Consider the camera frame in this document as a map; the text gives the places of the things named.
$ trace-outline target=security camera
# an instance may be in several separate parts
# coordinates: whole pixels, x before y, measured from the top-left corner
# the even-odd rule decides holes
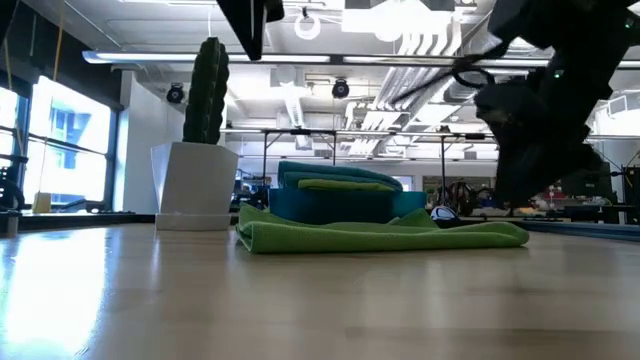
[[[181,104],[182,100],[184,100],[184,87],[181,83],[173,83],[171,84],[171,89],[167,92],[167,101],[172,104]]]
[[[344,99],[349,96],[349,85],[346,79],[337,79],[333,85],[333,91],[331,92],[336,99]]]

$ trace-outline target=folded towel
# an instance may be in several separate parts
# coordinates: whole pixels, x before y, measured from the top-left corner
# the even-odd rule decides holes
[[[307,190],[351,190],[351,191],[395,191],[391,186],[377,183],[358,183],[324,179],[306,179],[298,181],[298,189]]]
[[[281,219],[249,205],[240,209],[236,233],[254,254],[331,253],[519,247],[529,233],[510,223],[439,229],[424,210],[391,224],[307,225]]]
[[[305,179],[324,179],[362,183],[380,183],[402,191],[402,184],[391,176],[373,171],[343,166],[326,166],[281,161],[278,166],[278,185],[281,188],[297,188],[298,182]]]

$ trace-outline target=green cloth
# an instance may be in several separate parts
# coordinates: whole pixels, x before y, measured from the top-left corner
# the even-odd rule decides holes
[[[298,181],[298,189],[307,190],[350,190],[350,191],[395,191],[391,186],[376,183],[358,183],[325,179],[305,179]]]
[[[526,230],[510,223],[439,229],[421,209],[389,224],[318,226],[281,219],[244,205],[236,232],[254,254],[505,248],[522,246],[529,240]]]

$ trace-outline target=white pot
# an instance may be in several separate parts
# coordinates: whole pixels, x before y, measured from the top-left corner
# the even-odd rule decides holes
[[[151,149],[157,230],[229,228],[238,155],[225,147],[173,142]]]

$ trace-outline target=table surface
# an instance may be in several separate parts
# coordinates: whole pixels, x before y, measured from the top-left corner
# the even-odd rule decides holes
[[[257,256],[127,225],[0,240],[1,359],[640,359],[640,245]]]

